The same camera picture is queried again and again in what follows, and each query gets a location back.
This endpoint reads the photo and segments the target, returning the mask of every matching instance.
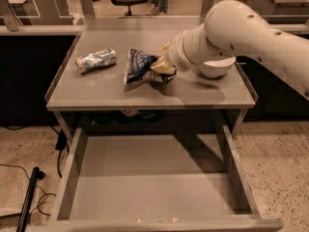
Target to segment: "plastic wrapper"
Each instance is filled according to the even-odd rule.
[[[172,74],[158,73],[151,69],[152,63],[157,61],[155,55],[146,54],[144,51],[130,49],[126,65],[125,84],[140,82],[170,82],[175,76]]]
[[[167,49],[170,43],[166,43],[155,55],[158,57],[156,62],[152,63],[151,69],[156,73],[174,74],[176,68],[166,59]]]
[[[115,65],[117,62],[116,51],[112,48],[96,51],[76,58],[76,65],[81,74],[97,69]]]

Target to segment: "floor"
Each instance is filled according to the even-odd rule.
[[[202,0],[170,0],[169,15],[198,15]],[[68,0],[73,14],[80,14],[77,0]],[[97,16],[121,16],[126,8],[115,7],[109,0],[94,2]],[[132,7],[136,15],[145,15],[150,4]],[[38,166],[45,178],[37,184],[46,193],[57,193],[59,152],[55,151],[58,126],[27,127],[20,130],[0,127],[0,164],[25,168],[28,176]],[[246,178],[262,218],[281,218],[280,232],[309,231],[309,123],[308,121],[244,122],[235,139]],[[67,152],[60,157],[59,169],[65,168]],[[19,213],[28,187],[25,172],[18,167],[0,165],[0,216]],[[43,196],[36,188],[30,209],[31,225],[48,224],[38,201]],[[50,214],[55,197],[49,195],[41,205]],[[0,231],[15,231],[16,217],[0,219]]]

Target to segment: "open drawer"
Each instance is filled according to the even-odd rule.
[[[207,133],[78,128],[40,231],[278,231],[280,219],[260,217],[229,128],[218,124]]]

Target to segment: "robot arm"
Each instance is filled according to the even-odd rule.
[[[259,62],[309,100],[309,41],[275,29],[235,0],[216,4],[204,24],[176,36],[164,59],[186,72],[238,55]]]

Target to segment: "black panel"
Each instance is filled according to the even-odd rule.
[[[0,37],[0,125],[50,125],[45,93],[74,36]]]
[[[259,99],[248,110],[246,119],[308,119],[309,101],[281,79],[246,57],[238,57],[242,69],[251,81]]]

